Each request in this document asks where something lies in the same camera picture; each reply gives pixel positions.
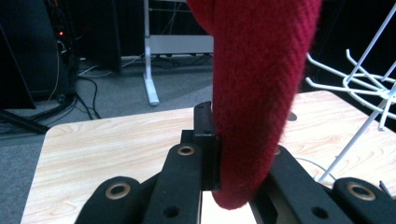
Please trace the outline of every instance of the white wire rack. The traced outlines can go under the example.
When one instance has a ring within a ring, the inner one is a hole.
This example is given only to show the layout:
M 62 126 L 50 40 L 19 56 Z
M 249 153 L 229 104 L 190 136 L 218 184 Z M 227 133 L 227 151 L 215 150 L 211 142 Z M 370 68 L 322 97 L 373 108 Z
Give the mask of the white wire rack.
M 361 55 L 361 58 L 359 59 L 358 62 L 356 62 L 350 56 L 349 49 L 346 50 L 346 58 L 355 66 L 350 74 L 345 74 L 334 68 L 331 68 L 330 66 L 327 66 L 326 64 L 315 61 L 314 59 L 312 59 L 312 57 L 309 54 L 307 55 L 308 61 L 314 64 L 315 66 L 318 66 L 334 75 L 343 78 L 342 87 L 335 87 L 335 86 L 315 83 L 310 77 L 308 77 L 306 81 L 310 86 L 319 89 L 329 90 L 329 91 L 347 92 L 353 99 L 373 110 L 373 113 L 370 115 L 370 117 L 363 123 L 361 128 L 352 137 L 352 139 L 349 141 L 346 147 L 341 151 L 341 153 L 337 156 L 337 158 L 326 170 L 326 172 L 319 179 L 319 181 L 322 181 L 324 180 L 324 178 L 326 178 L 326 176 L 334 169 L 334 167 L 338 164 L 338 162 L 347 154 L 347 152 L 350 150 L 353 144 L 359 139 L 359 137 L 364 133 L 364 131 L 369 127 L 369 125 L 375 120 L 375 118 L 378 115 L 381 114 L 381 119 L 378 125 L 378 129 L 380 131 L 385 131 L 384 125 L 387 118 L 396 119 L 396 115 L 389 112 L 390 107 L 396 103 L 396 82 L 394 78 L 389 77 L 389 75 L 393 72 L 393 70 L 396 67 L 396 61 L 390 66 L 388 72 L 383 76 L 371 74 L 361 66 L 365 58 L 369 54 L 370 50 L 374 46 L 376 40 L 381 36 L 382 32 L 385 30 L 390 19 L 393 17 L 395 11 L 396 11 L 396 4 L 391 9 L 388 16 L 385 18 L 384 22 L 382 23 L 377 33 L 375 34 L 373 40 L 370 42 L 366 51 L 364 51 L 364 53 Z M 349 87 L 350 82 L 357 84 L 357 86 L 361 86 L 361 89 Z M 370 102 L 363 99 L 361 97 L 362 95 L 377 96 L 380 97 L 382 101 L 379 105 L 373 105 Z

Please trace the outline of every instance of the light wood tabletop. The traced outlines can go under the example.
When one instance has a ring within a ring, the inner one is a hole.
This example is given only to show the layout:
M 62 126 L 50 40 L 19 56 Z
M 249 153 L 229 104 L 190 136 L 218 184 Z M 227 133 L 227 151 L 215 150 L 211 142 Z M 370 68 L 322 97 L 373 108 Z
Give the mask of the light wood tabletop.
M 280 145 L 295 157 L 329 167 L 367 116 L 327 91 L 296 95 Z M 95 189 L 122 175 L 143 182 L 163 167 L 181 130 L 193 129 L 192 108 L 62 124 L 45 137 L 22 223 L 74 223 Z M 378 186 L 396 195 L 396 134 L 380 132 L 377 122 L 361 136 L 332 172 Z M 299 160 L 312 176 L 316 165 Z M 205 192 L 202 223 L 255 223 L 249 206 L 227 211 Z

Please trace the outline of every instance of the gray carpet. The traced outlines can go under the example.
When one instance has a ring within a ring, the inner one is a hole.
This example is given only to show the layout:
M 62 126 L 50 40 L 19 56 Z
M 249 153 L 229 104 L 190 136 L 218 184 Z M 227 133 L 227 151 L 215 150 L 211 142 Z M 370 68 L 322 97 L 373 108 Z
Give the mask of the gray carpet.
M 185 108 L 197 105 L 212 98 L 211 60 L 203 65 L 179 68 L 153 69 L 153 78 L 160 98 L 160 105 L 150 106 L 142 78 L 143 67 L 134 65 L 125 67 L 122 76 L 107 71 L 96 70 L 85 74 L 94 76 L 97 83 L 96 109 L 102 118 L 114 118 L 142 113 Z M 89 67 L 81 66 L 81 71 Z M 79 80 L 78 94 L 87 105 L 92 104 L 94 87 L 89 81 Z M 36 103 L 36 110 L 10 110 L 11 112 L 29 116 L 37 112 L 53 108 L 54 101 Z M 42 124 L 56 124 L 89 120 L 81 104 L 77 104 L 69 114 L 65 113 L 51 119 L 41 121 Z M 44 135 L 27 133 L 13 126 L 0 124 L 0 222 L 20 223 L 26 204 L 29 189 L 35 174 Z

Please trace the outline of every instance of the red plush toy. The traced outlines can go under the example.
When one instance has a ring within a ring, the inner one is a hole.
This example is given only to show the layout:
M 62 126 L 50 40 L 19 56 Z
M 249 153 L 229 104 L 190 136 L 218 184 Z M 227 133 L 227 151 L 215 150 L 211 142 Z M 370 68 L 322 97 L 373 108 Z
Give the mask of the red plush toy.
M 214 37 L 213 119 L 221 137 L 221 190 L 234 209 L 266 177 L 302 79 L 320 0 L 188 0 Z

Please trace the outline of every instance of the white metal rack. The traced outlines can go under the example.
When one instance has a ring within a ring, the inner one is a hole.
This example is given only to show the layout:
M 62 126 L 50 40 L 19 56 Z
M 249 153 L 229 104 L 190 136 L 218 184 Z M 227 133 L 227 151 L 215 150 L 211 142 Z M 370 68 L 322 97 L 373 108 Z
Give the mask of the white metal rack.
M 338 162 L 343 159 L 343 157 L 347 154 L 347 152 L 352 148 L 353 144 L 359 139 L 359 137 L 364 133 L 364 131 L 368 128 L 368 126 L 375 120 L 375 118 L 378 115 L 382 115 L 381 119 L 379 121 L 378 129 L 380 131 L 385 131 L 384 125 L 385 121 L 387 118 L 390 119 L 396 119 L 396 115 L 393 113 L 389 112 L 389 109 L 392 105 L 396 103 L 396 82 L 394 78 L 390 78 L 389 75 L 392 73 L 392 71 L 396 67 L 396 61 L 393 63 L 393 65 L 390 66 L 388 72 L 383 75 L 374 75 L 369 73 L 367 70 L 365 70 L 361 65 L 364 62 L 366 56 L 369 54 L 370 50 L 374 46 L 375 42 L 377 39 L 381 36 L 382 32 L 388 25 L 390 19 L 393 17 L 394 13 L 396 11 L 396 4 L 393 6 L 391 9 L 390 13 L 388 16 L 385 18 L 384 22 L 378 29 L 377 33 L 375 34 L 374 38 L 370 42 L 369 46 L 367 47 L 366 51 L 361 55 L 361 58 L 359 59 L 358 62 L 356 62 L 349 54 L 349 49 L 346 50 L 346 58 L 355 66 L 352 72 L 347 75 L 345 73 L 342 73 L 334 68 L 331 68 L 330 66 L 327 66 L 323 63 L 320 63 L 318 61 L 315 61 L 312 59 L 312 57 L 308 54 L 307 58 L 308 61 L 311 62 L 312 64 L 334 74 L 339 77 L 343 78 L 343 86 L 342 87 L 334 87 L 334 86 L 329 86 L 329 85 L 321 85 L 318 83 L 315 83 L 311 78 L 307 78 L 306 81 L 308 82 L 309 85 L 312 87 L 324 89 L 324 90 L 330 90 L 330 91 L 344 91 L 349 93 L 349 95 L 355 99 L 356 101 L 360 102 L 361 104 L 369 107 L 370 109 L 373 110 L 373 113 L 370 115 L 370 117 L 363 123 L 363 125 L 360 127 L 360 129 L 356 132 L 356 134 L 352 137 L 352 139 L 349 141 L 349 143 L 345 146 L 345 148 L 341 151 L 341 153 L 337 156 L 337 158 L 334 160 L 334 162 L 330 165 L 330 167 L 326 170 L 326 172 L 323 174 L 323 176 L 318 180 L 322 181 L 326 176 L 335 168 L 335 166 L 338 164 Z M 364 77 L 365 80 L 368 79 L 369 82 L 363 81 L 361 78 Z M 363 89 L 352 89 L 349 87 L 349 83 L 354 82 L 355 84 L 358 84 L 363 87 Z M 388 89 L 383 83 L 384 82 L 389 82 L 392 87 Z M 382 98 L 382 101 L 379 105 L 373 105 L 366 100 L 364 100 L 361 95 L 373 95 Z
M 160 100 L 151 75 L 151 54 L 210 53 L 213 52 L 213 37 L 210 35 L 150 35 L 149 12 L 149 0 L 144 0 L 146 72 L 143 78 L 149 104 L 159 105 Z

